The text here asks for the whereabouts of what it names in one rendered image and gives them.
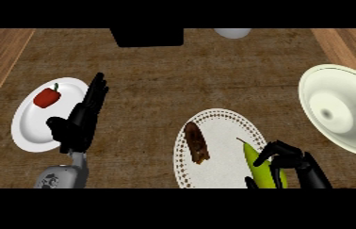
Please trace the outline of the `red bell pepper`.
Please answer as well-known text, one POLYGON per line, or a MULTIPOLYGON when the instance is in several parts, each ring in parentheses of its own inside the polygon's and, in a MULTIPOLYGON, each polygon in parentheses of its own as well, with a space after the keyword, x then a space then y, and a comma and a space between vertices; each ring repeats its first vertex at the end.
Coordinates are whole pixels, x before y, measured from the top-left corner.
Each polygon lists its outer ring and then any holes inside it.
POLYGON ((40 108, 49 107, 61 98, 59 84, 53 88, 46 88, 34 98, 34 104, 40 108))

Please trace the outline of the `cream white bowl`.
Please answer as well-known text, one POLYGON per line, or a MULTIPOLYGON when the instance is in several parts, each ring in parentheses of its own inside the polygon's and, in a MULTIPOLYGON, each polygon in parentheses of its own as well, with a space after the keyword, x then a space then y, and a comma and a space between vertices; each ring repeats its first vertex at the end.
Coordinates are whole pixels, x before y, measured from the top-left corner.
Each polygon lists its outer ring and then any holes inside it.
POLYGON ((356 154, 356 70, 336 64, 312 67, 299 80, 297 94, 310 123, 356 154))

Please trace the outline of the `brown oblong food piece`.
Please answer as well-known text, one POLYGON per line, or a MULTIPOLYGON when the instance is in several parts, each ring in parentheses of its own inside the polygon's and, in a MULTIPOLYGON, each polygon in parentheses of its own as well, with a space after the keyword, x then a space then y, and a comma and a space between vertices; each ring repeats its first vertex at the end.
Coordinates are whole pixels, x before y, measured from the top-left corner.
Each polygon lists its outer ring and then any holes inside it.
POLYGON ((207 144, 203 136, 203 131, 194 122, 189 122, 185 125, 183 133, 192 156, 192 161, 197 164, 201 164, 206 160, 210 159, 210 154, 207 151, 207 144))

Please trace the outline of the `white rounded object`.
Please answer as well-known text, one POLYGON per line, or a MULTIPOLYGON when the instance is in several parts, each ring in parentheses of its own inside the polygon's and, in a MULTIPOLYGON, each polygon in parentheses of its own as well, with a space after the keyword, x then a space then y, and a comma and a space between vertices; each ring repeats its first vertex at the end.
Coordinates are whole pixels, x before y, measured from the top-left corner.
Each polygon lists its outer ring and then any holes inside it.
POLYGON ((242 39, 248 35, 250 28, 216 28, 214 31, 225 38, 235 40, 242 39))

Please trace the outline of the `white round plate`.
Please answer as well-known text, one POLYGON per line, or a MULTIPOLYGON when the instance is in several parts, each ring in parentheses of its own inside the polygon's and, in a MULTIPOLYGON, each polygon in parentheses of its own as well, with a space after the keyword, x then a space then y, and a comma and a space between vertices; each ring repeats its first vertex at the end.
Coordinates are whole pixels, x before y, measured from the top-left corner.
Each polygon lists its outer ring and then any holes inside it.
POLYGON ((22 100, 12 117, 12 140, 27 152, 42 153, 59 147, 46 124, 50 117, 68 118, 76 104, 83 100, 86 83, 73 77, 58 78, 42 84, 22 100), (36 96, 59 84, 59 100, 46 108, 34 104, 36 96))

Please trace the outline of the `black box appliance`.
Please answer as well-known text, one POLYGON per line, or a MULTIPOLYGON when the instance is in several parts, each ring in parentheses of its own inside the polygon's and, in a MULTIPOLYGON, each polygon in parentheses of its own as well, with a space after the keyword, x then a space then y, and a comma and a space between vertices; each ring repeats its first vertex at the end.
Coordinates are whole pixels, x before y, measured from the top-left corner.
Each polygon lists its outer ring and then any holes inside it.
POLYGON ((182 46, 182 28, 111 28, 120 47, 182 46))

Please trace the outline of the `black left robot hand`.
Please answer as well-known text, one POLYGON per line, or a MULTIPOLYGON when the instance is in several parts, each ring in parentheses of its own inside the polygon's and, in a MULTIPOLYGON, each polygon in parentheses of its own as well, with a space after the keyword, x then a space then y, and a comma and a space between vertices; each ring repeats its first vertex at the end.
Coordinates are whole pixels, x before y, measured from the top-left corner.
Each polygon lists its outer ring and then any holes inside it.
POLYGON ((90 147, 107 92, 105 75, 98 73, 83 101, 76 104, 68 118, 50 117, 46 121, 53 140, 59 142, 59 152, 62 154, 71 152, 84 153, 90 147))

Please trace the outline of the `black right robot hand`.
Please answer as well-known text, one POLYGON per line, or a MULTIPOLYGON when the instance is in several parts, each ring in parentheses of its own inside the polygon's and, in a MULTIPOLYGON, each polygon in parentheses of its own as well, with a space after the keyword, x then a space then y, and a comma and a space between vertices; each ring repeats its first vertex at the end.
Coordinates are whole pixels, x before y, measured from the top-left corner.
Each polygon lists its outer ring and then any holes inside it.
POLYGON ((302 188, 333 188, 316 159, 297 147, 279 140, 269 142, 253 165, 259 167, 266 160, 272 162, 271 172, 276 188, 288 187, 284 169, 296 170, 302 188))

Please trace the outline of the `white round lace placemat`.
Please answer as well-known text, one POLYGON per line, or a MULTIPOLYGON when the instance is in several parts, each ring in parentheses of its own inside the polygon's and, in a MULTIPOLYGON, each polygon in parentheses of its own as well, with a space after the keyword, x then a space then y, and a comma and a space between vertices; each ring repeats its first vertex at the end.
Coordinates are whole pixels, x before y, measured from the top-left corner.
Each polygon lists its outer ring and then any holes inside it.
POLYGON ((210 158, 192 161, 185 132, 179 131, 175 146, 175 174, 180 188, 245 188, 251 176, 245 160, 244 143, 257 152, 266 140, 250 120, 235 111, 210 108, 191 119, 203 131, 210 158))

